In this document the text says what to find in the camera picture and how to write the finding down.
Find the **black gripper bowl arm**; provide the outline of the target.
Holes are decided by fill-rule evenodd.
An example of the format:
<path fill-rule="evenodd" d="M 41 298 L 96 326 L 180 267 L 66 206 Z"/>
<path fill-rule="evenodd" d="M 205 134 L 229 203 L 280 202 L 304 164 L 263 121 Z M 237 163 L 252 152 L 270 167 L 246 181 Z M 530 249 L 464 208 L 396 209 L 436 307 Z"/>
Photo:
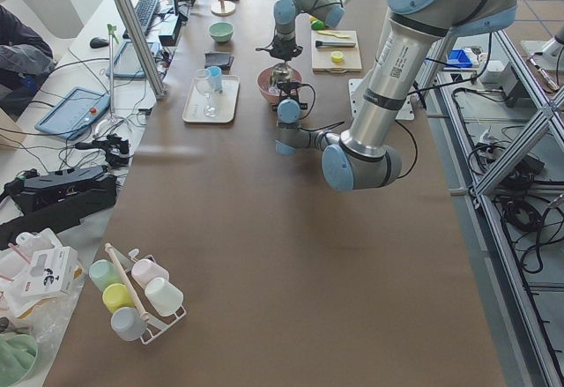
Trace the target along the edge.
<path fill-rule="evenodd" d="M 304 85 L 300 81 L 286 81 L 278 82 L 276 87 L 278 88 L 278 104 L 277 106 L 286 99 L 294 100 L 297 102 L 299 109 L 304 109 L 304 103 L 300 101 L 299 89 Z"/>

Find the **black gripper scoop arm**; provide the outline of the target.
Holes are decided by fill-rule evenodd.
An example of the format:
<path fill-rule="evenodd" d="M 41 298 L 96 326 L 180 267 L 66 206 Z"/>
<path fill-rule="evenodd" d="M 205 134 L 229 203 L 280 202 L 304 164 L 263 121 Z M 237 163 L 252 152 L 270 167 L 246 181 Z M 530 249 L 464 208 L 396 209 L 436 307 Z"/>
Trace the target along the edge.
<path fill-rule="evenodd" d="M 289 62 L 300 55 L 300 46 L 296 44 L 294 38 L 282 39 L 279 36 L 275 36 L 269 55 L 284 62 Z"/>

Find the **silver robot arm with scoop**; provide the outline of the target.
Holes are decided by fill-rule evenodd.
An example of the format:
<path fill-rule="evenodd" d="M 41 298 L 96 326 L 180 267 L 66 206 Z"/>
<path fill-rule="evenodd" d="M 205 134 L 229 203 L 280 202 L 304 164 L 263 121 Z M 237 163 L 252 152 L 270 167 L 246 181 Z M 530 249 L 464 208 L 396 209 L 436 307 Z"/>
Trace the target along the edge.
<path fill-rule="evenodd" d="M 267 49 L 269 55 L 283 62 L 299 56 L 302 47 L 295 40 L 295 20 L 308 14 L 327 27 L 335 28 L 345 14 L 345 5 L 350 0 L 277 0 L 273 5 L 274 34 Z"/>

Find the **silver robot arm near bowl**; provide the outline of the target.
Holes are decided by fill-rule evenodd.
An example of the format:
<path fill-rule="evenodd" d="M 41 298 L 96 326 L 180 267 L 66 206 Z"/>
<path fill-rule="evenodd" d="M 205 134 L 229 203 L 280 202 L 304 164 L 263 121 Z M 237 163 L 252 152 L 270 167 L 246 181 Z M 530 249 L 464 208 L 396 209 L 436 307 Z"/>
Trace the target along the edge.
<path fill-rule="evenodd" d="M 463 37 L 508 27 L 515 19 L 516 2 L 387 0 L 377 58 L 363 80 L 365 89 L 352 126 L 339 135 L 304 129 L 298 102 L 283 99 L 277 109 L 277 152 L 322 150 L 323 175 L 334 190 L 378 188 L 394 182 L 401 159 L 384 140 L 432 44 L 449 33 Z"/>

